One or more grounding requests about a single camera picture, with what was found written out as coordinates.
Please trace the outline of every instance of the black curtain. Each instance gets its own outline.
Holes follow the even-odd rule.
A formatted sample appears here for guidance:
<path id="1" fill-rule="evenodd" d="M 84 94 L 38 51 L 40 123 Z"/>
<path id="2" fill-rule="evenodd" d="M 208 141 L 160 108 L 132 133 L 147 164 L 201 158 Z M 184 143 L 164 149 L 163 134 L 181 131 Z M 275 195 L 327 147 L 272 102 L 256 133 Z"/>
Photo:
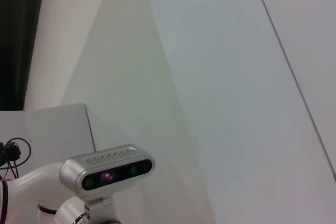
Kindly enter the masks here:
<path id="1" fill-rule="evenodd" d="M 0 0 L 0 110 L 22 110 L 41 0 Z"/>

